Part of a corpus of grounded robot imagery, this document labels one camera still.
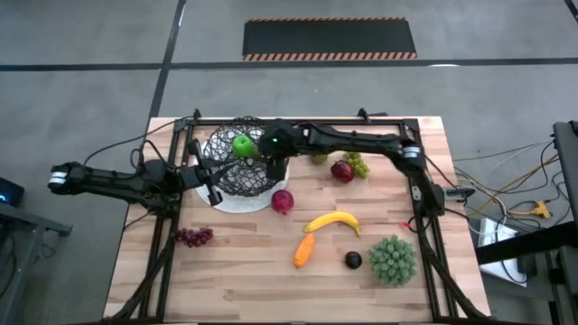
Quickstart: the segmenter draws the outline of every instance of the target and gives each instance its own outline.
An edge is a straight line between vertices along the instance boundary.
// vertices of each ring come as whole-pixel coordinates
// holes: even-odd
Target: orange carrot
[[[314,247],[315,237],[313,236],[313,233],[309,233],[303,238],[301,244],[297,247],[294,258],[295,267],[303,267],[307,264],[307,261],[311,258]]]

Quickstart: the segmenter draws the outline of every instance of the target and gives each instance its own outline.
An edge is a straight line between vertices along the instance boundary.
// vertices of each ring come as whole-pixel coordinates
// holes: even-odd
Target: yellow banana
[[[355,234],[359,237],[359,222],[355,217],[347,212],[332,212],[322,215],[316,218],[314,221],[310,222],[307,227],[305,227],[305,232],[312,232],[325,225],[329,225],[332,222],[343,222],[355,230]]]

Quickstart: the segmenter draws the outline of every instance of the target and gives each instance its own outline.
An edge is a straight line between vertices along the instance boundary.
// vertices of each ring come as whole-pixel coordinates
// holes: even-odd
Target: concrete floor
[[[176,4],[0,0],[0,64],[160,62]],[[173,61],[240,60],[245,19],[320,15],[405,15],[421,59],[578,57],[578,25],[562,0],[190,0]],[[51,195],[50,167],[141,134],[157,78],[158,71],[0,72],[0,176],[27,189],[25,209],[74,224],[69,238],[54,242],[56,256],[34,268],[21,323],[101,316],[126,204]],[[172,71],[159,115],[189,115],[197,107],[205,116],[341,116],[365,107],[394,116],[442,116],[459,158],[546,139],[553,122],[577,118],[577,91],[574,65]],[[130,171],[128,153],[136,145],[91,163]],[[499,186],[538,165],[538,155],[524,153],[490,176],[487,170],[504,157],[458,165]],[[553,165],[548,172],[558,170]],[[540,184],[540,177],[528,186]],[[505,200],[554,195],[547,187]],[[553,204],[556,216],[565,209],[561,200]],[[494,316],[549,323],[545,302],[505,295],[495,283],[486,281]]]

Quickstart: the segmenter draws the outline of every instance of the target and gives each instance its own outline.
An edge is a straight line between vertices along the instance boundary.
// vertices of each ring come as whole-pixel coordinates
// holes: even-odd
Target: wooden table
[[[418,119],[426,154],[454,181],[442,119]],[[150,129],[169,121],[170,118],[154,118]],[[382,125],[336,128],[397,133],[396,127]],[[197,126],[194,136],[204,141],[213,130],[214,127]],[[165,157],[171,131],[172,127],[167,126],[148,136]],[[144,155],[154,158],[149,148]],[[175,248],[165,321],[431,320],[421,259],[418,258],[417,275],[401,288],[380,285],[367,263],[368,248],[392,235],[412,243],[419,254],[417,236],[399,225],[413,214],[406,177],[387,158],[363,154],[371,169],[368,180],[356,179],[344,185],[332,179],[329,170],[331,162],[340,155],[332,154],[322,166],[312,165],[307,157],[291,159],[287,189],[294,195],[295,206],[287,216],[270,208],[247,214],[220,212],[208,206],[196,190],[188,190],[183,198],[180,228],[209,226],[215,237],[207,246]],[[429,171],[435,182],[449,187],[434,168],[430,166]],[[448,207],[462,211],[458,203]],[[323,227],[315,232],[312,260],[304,268],[295,269],[294,250],[303,238],[305,225],[335,210],[347,211],[359,220],[361,237],[342,224]],[[126,222],[144,213],[142,207],[131,206]],[[489,315],[467,222],[452,214],[441,217],[440,222],[452,277],[476,307]],[[154,217],[145,218],[122,236],[105,316],[118,311],[143,279],[153,228]],[[350,270],[342,262],[349,251],[362,254],[366,263],[360,269]],[[435,280],[442,313],[447,315],[442,283],[437,277]],[[156,306],[156,292],[158,285],[153,288],[151,313]]]

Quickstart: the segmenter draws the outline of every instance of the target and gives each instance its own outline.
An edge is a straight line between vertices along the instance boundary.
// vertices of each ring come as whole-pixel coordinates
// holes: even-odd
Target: black floor mat
[[[264,18],[245,23],[243,60],[415,58],[404,17]]]

